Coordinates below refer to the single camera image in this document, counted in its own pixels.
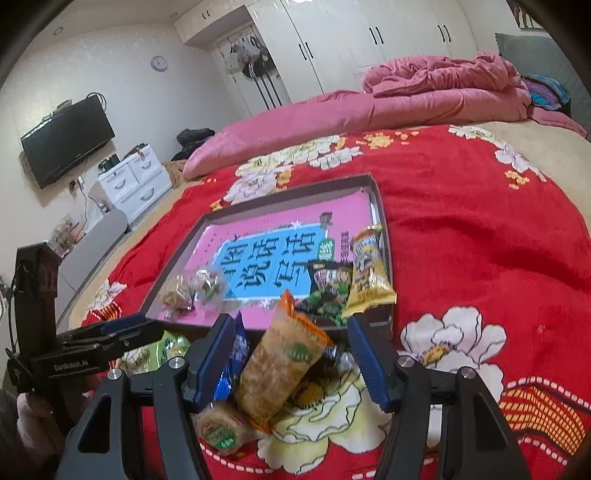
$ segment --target yellow snack bag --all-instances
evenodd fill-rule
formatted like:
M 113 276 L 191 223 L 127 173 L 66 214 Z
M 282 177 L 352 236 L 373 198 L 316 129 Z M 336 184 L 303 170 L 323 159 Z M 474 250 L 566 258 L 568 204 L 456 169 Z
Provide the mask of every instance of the yellow snack bag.
M 396 292 L 388 281 L 388 274 L 379 251 L 381 225 L 365 228 L 353 237 L 353 284 L 342 313 L 348 318 L 377 305 L 396 303 Z

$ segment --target gray pillow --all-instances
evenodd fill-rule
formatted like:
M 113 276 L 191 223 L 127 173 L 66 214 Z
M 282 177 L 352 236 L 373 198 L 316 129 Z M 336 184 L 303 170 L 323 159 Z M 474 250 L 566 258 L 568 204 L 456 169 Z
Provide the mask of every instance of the gray pillow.
M 560 47 L 549 37 L 497 33 L 501 56 L 520 73 L 556 79 L 570 95 L 571 115 L 591 141 L 591 96 Z

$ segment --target wall-mounted tv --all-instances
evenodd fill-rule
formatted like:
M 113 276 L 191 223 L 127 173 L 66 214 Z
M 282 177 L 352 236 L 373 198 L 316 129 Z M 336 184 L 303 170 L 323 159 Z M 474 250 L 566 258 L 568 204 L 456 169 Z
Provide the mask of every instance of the wall-mounted tv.
M 54 183 L 115 136 L 96 95 L 57 111 L 21 138 L 39 188 Z

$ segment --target wardrobe door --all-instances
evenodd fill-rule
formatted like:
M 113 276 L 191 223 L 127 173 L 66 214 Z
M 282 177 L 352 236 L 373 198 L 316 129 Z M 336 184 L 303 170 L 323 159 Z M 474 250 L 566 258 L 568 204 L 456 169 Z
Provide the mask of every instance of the wardrobe door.
M 473 59 L 478 49 L 464 10 L 456 0 L 430 0 L 435 15 L 456 59 Z
M 444 29 L 438 26 L 430 0 L 384 0 L 390 2 L 404 20 L 413 55 L 449 55 Z
M 292 102 L 324 93 L 289 15 L 280 0 L 259 0 L 248 7 Z
M 335 19 L 338 41 L 346 50 L 354 75 L 361 80 L 369 68 L 386 60 L 378 32 L 367 17 L 366 0 L 322 0 L 322 3 Z
M 366 0 L 369 18 L 386 61 L 421 54 L 408 12 L 399 0 Z
M 359 90 L 355 68 L 337 36 L 340 17 L 331 17 L 321 1 L 282 0 L 282 3 L 303 42 L 304 52 L 314 66 L 324 92 Z

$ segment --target metal screw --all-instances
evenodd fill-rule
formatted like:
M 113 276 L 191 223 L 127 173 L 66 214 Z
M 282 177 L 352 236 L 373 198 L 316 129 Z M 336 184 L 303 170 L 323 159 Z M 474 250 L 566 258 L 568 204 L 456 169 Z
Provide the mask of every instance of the metal screw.
M 107 378 L 109 380 L 117 380 L 118 378 L 121 377 L 121 375 L 123 375 L 123 372 L 121 371 L 120 368 L 113 368 L 113 369 L 109 370 L 109 373 L 107 373 Z
M 476 376 L 476 370 L 470 367 L 462 367 L 460 369 L 460 375 L 464 378 L 467 378 L 468 380 L 471 380 Z
M 410 356 L 401 356 L 398 358 L 398 365 L 404 368 L 411 368 L 414 365 L 414 358 Z
M 184 358 L 182 356 L 176 356 L 174 358 L 171 358 L 168 361 L 168 366 L 170 368 L 175 369 L 175 370 L 178 369 L 178 368 L 184 367 L 184 364 L 185 364 L 185 361 L 184 361 Z

